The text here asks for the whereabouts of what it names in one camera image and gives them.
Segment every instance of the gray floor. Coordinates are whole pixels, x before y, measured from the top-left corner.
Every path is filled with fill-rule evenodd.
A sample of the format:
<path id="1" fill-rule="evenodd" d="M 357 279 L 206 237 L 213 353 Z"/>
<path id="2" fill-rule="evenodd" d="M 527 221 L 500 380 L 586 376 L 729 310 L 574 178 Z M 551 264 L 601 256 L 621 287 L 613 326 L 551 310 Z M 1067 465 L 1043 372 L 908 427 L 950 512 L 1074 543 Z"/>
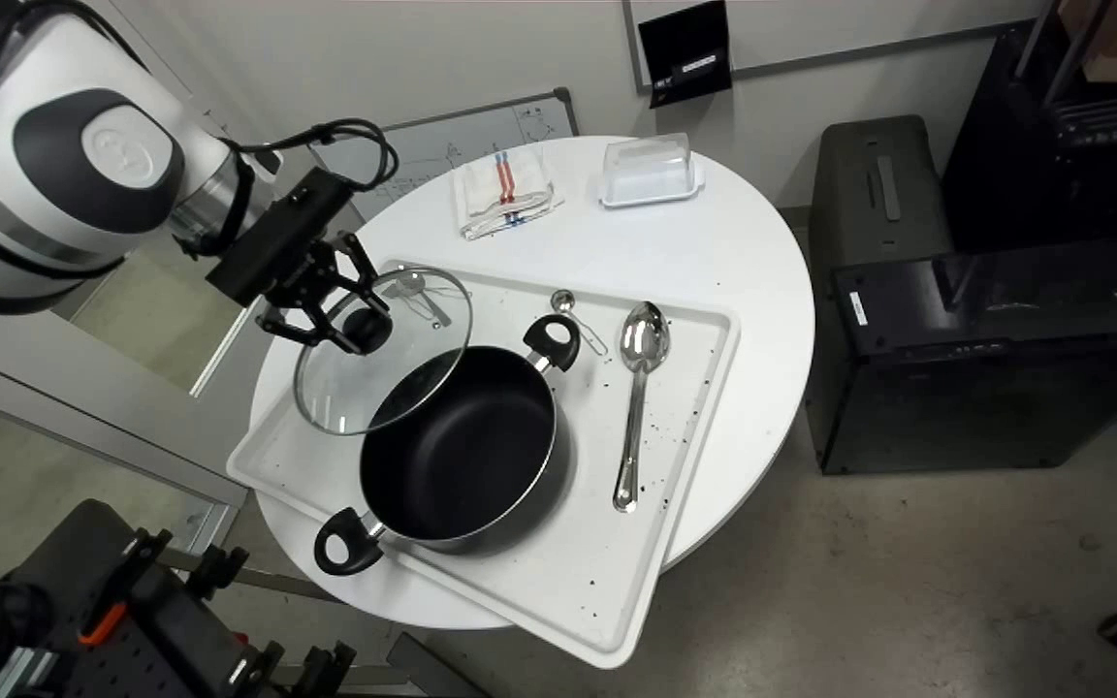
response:
<path id="1" fill-rule="evenodd" d="M 155 287 L 167 264 L 136 271 L 147 299 L 194 318 L 167 318 L 178 330 L 155 333 L 159 322 L 144 322 L 155 302 L 132 295 L 93 299 L 81 322 L 97 318 L 109 341 L 190 380 L 229 310 L 186 299 L 190 279 Z M 0 423 L 0 570 L 81 496 L 105 496 L 144 527 L 190 508 L 163 485 Z M 256 562 L 295 574 L 252 524 L 248 512 L 237 539 Z M 493 694 L 1101 698 L 1117 694 L 1117 651 L 1094 636 L 1109 609 L 1117 427 L 1047 473 L 838 481 L 818 477 L 799 427 L 733 524 L 659 582 L 624 671 L 590 671 L 524 632 L 419 636 Z M 380 663 L 396 632 L 334 601 L 248 586 L 217 597 L 217 613 L 256 640 L 283 640 L 291 659 L 349 640 Z"/>

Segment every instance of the metal spoon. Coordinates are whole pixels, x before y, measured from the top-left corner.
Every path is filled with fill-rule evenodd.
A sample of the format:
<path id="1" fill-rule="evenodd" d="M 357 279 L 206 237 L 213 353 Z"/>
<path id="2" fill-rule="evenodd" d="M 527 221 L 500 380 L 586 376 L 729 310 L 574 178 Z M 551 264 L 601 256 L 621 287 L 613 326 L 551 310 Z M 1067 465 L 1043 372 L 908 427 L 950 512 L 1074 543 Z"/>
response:
<path id="1" fill-rule="evenodd" d="M 624 353 L 624 365 L 632 372 L 632 403 L 628 403 L 624 461 L 621 461 L 621 473 L 613 481 L 613 504 L 632 508 L 640 496 L 644 384 L 648 384 L 648 372 L 655 372 L 663 365 L 663 357 L 671 353 L 671 333 L 667 333 L 667 318 L 659 306 L 640 302 L 628 314 L 621 353 Z"/>

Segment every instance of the glass lid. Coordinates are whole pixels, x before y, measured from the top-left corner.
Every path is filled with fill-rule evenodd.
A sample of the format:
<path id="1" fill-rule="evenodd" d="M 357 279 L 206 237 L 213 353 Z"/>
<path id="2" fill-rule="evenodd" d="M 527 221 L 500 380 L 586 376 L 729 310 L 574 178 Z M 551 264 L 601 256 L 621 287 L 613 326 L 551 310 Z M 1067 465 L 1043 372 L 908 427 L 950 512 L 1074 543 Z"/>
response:
<path id="1" fill-rule="evenodd" d="M 469 349 L 469 291 L 438 268 L 380 271 L 372 299 L 345 295 L 330 322 L 341 345 L 295 361 L 295 407 L 326 434 L 368 434 L 419 411 Z"/>

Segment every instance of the black frying pan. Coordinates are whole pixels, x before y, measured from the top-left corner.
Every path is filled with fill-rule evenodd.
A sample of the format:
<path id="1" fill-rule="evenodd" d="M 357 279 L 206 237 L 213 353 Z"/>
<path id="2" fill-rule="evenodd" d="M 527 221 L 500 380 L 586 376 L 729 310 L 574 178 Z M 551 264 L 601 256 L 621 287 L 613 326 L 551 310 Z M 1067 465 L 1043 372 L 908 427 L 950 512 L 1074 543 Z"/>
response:
<path id="1" fill-rule="evenodd" d="M 415 415 L 365 434 L 361 489 L 372 516 L 345 508 L 314 539 L 318 570 L 357 574 L 380 558 L 376 535 L 396 531 L 427 547 L 458 547 L 504 524 L 555 461 L 559 407 L 543 380 L 566 372 L 582 330 L 547 314 L 527 333 L 531 361 L 508 349 L 473 345 L 450 380 Z M 415 368 L 388 399 L 407 399 L 431 384 L 434 357 Z"/>

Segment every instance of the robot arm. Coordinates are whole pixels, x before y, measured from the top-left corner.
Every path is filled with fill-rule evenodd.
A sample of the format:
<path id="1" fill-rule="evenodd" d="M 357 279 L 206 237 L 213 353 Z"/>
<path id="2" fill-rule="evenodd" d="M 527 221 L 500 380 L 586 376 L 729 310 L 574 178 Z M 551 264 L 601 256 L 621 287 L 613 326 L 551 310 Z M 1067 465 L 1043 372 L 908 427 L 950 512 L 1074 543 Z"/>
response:
<path id="1" fill-rule="evenodd" d="M 334 136 L 384 147 L 372 182 L 318 171 L 303 186 L 326 198 L 248 209 L 244 147 L 190 120 L 101 16 L 74 0 L 23 4 L 0 31 L 0 314 L 43 310 L 112 271 L 144 237 L 175 233 L 194 256 L 225 256 L 213 287 L 244 306 L 268 295 L 268 330 L 330 337 L 322 295 L 361 283 L 334 268 L 334 248 L 349 240 L 322 244 L 322 233 L 353 190 L 392 178 L 399 163 L 365 120 L 318 124 L 275 147 Z"/>

